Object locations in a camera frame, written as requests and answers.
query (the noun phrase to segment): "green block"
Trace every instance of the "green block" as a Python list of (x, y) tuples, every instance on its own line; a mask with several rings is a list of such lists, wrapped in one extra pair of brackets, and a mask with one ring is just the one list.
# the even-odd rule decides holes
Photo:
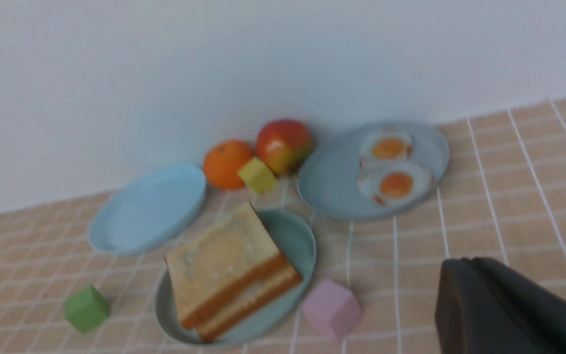
[(108, 318), (108, 300), (93, 285), (65, 301), (65, 318), (80, 333), (86, 333)]

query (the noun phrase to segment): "egg white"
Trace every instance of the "egg white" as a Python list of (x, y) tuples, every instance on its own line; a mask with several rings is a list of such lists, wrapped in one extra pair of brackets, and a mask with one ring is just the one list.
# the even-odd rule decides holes
[[(383, 139), (398, 139), (403, 142), (405, 149), (403, 153), (393, 159), (380, 159), (372, 154), (372, 148), (376, 143)], [(406, 132), (397, 130), (396, 128), (381, 128), (370, 133), (360, 147), (360, 167), (370, 168), (376, 164), (383, 164), (392, 161), (407, 160), (409, 153), (412, 151), (412, 138)]]
[[(413, 180), (409, 194), (402, 198), (389, 197), (380, 191), (380, 184), (384, 177), (394, 173), (405, 173)], [(361, 193), (378, 205), (381, 204), (375, 198), (380, 199), (383, 206), (386, 207), (404, 206), (427, 193), (434, 184), (431, 172), (411, 161), (393, 161), (375, 168), (364, 168), (357, 175), (357, 186)]]

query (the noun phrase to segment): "orange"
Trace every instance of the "orange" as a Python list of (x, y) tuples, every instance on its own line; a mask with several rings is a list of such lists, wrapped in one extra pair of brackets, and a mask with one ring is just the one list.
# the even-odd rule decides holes
[(378, 159), (394, 159), (405, 151), (405, 143), (401, 139), (383, 139), (372, 147), (372, 154)]
[(414, 181), (406, 173), (393, 173), (385, 177), (379, 186), (382, 194), (393, 198), (403, 198), (412, 190)]
[(236, 190), (244, 186), (237, 172), (254, 155), (250, 145), (243, 141), (225, 141), (206, 153), (202, 171), (210, 184), (222, 190)]

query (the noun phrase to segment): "egg yolk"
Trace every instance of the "egg yolk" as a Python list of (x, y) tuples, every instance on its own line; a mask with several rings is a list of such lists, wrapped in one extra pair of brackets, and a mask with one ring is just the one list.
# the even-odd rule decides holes
[(377, 159), (394, 159), (405, 151), (405, 143), (401, 139), (383, 139), (372, 147), (371, 154)]
[(403, 198), (412, 190), (414, 181), (406, 173), (393, 173), (382, 179), (379, 191), (392, 198)]

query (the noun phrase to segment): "black object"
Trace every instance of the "black object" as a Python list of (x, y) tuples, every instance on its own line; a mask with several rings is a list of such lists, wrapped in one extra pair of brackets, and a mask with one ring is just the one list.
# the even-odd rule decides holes
[(493, 258), (442, 263), (435, 318), (443, 354), (566, 354), (566, 301)]

